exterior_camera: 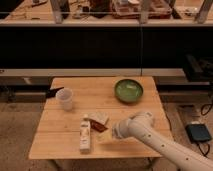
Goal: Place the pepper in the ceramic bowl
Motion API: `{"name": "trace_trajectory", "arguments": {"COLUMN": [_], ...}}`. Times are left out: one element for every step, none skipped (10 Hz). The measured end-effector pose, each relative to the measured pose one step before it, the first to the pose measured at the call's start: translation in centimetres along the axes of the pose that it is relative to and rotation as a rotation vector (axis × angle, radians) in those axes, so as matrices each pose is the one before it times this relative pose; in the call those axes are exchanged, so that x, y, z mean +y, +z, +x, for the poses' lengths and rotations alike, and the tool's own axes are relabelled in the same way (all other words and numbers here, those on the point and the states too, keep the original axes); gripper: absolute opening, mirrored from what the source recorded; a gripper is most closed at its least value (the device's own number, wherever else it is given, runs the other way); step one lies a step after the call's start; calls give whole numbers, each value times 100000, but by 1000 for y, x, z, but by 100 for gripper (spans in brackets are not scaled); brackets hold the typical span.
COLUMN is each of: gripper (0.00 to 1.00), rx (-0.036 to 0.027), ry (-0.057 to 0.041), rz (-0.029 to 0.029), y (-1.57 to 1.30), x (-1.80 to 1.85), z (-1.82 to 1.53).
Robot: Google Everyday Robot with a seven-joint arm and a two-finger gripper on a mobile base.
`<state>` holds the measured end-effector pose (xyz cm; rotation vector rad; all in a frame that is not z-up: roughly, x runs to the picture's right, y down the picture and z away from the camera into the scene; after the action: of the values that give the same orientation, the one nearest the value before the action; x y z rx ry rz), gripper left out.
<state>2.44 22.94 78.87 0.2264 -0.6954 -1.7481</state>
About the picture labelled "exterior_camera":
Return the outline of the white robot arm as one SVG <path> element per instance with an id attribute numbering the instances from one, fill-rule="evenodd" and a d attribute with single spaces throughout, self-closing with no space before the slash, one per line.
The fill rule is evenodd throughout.
<path id="1" fill-rule="evenodd" d="M 170 140 L 153 128 L 154 115 L 138 112 L 116 122 L 97 136 L 100 143 L 133 137 L 157 151 L 184 171 L 213 171 L 213 161 Z"/>

